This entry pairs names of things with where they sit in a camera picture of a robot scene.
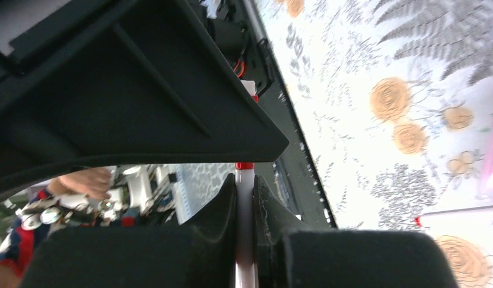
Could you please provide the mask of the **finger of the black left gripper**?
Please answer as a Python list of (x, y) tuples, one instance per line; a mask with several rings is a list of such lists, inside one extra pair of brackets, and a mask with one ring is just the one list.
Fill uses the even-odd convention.
[(271, 162), (288, 146), (233, 70), (240, 59), (260, 68), (242, 13), (123, 3), (95, 76), (0, 107), (0, 194), (90, 166)]

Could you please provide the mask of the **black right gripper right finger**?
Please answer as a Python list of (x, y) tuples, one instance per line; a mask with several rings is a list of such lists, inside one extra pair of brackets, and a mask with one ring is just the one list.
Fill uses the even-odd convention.
[(438, 245), (418, 232), (314, 229), (254, 184), (260, 287), (456, 287)]

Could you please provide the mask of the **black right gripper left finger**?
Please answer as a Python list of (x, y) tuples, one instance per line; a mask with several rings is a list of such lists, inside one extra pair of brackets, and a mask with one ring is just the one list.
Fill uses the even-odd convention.
[(36, 249), (22, 287), (232, 287), (236, 185), (180, 225), (71, 227)]

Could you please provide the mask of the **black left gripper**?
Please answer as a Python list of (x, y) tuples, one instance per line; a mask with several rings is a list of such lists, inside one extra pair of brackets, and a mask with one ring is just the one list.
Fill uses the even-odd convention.
[(107, 28), (123, 1), (0, 1), (0, 107), (75, 88), (110, 61)]

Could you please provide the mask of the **white marker red cap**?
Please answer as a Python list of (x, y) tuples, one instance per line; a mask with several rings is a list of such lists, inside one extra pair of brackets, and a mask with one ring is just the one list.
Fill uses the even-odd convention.
[(414, 223), (434, 234), (490, 231), (493, 230), (493, 205), (426, 212), (417, 216)]
[(236, 163), (236, 287), (255, 288), (254, 164)]

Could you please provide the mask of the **operator hand in background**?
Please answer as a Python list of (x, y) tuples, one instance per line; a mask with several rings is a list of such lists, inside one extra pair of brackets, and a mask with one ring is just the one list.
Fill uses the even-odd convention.
[(47, 186), (52, 195), (82, 194), (97, 200), (105, 200), (112, 174), (106, 167), (96, 167), (53, 178)]

